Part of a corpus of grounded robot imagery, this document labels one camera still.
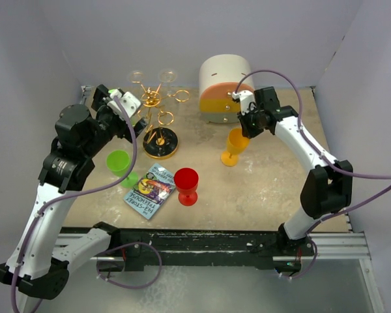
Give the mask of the orange plastic goblet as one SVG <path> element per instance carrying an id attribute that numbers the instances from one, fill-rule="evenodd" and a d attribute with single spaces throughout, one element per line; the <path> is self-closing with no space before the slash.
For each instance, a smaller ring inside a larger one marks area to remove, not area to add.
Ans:
<path id="1" fill-rule="evenodd" d="M 241 128 L 232 129 L 227 137 L 226 150 L 221 154 L 221 161 L 225 166 L 235 166 L 239 161 L 239 155 L 249 145 L 250 140 L 242 135 Z"/>

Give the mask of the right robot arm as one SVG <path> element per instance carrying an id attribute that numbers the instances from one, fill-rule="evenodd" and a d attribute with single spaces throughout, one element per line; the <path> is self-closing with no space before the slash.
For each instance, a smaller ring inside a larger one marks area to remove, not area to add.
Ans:
<path id="1" fill-rule="evenodd" d="M 245 138 L 269 131 L 290 148 L 307 173 L 300 208 L 278 229 L 278 250 L 292 255 L 320 218 L 351 204 L 353 167 L 325 151 L 298 120 L 296 110 L 280 105 L 273 87 L 239 91 L 232 94 L 232 99 L 240 105 L 237 117 Z"/>

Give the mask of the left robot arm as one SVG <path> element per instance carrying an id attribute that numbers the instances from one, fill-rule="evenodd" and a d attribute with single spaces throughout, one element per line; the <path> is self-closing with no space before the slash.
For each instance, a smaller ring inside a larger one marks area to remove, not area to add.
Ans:
<path id="1" fill-rule="evenodd" d="M 94 170 L 93 157 L 114 137 L 135 145 L 145 128 L 132 123 L 141 101 L 131 92 L 99 85 L 91 109 L 84 104 L 65 107 L 55 122 L 56 137 L 38 176 L 36 199 L 23 235 L 11 257 L 0 264 L 0 283 L 38 299 L 54 299 L 70 274 L 89 258 L 103 252 L 113 256 L 121 249 L 118 230 L 99 222 L 74 244 L 56 252 L 63 222 Z"/>

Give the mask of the clear wine glass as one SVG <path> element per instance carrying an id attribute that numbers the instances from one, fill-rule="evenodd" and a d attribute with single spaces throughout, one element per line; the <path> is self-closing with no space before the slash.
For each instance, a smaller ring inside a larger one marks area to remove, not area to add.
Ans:
<path id="1" fill-rule="evenodd" d="M 142 84 L 145 79 L 145 75 L 141 70 L 132 70 L 127 75 L 127 80 L 132 84 Z"/>
<path id="2" fill-rule="evenodd" d="M 172 68 L 165 68 L 158 73 L 158 79 L 164 86 L 167 96 L 173 94 L 171 84 L 177 79 L 177 72 Z"/>

